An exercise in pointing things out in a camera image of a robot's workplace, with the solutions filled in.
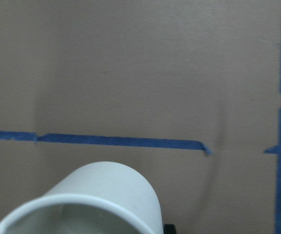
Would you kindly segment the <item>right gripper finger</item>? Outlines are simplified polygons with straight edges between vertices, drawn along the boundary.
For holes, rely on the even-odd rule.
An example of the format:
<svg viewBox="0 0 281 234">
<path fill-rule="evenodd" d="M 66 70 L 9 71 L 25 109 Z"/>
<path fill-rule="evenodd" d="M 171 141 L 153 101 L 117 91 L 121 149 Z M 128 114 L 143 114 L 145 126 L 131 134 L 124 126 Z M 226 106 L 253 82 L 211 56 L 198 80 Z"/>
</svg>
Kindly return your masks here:
<svg viewBox="0 0 281 234">
<path fill-rule="evenodd" d="M 176 226 L 174 224 L 164 224 L 164 234 L 177 234 Z"/>
</svg>

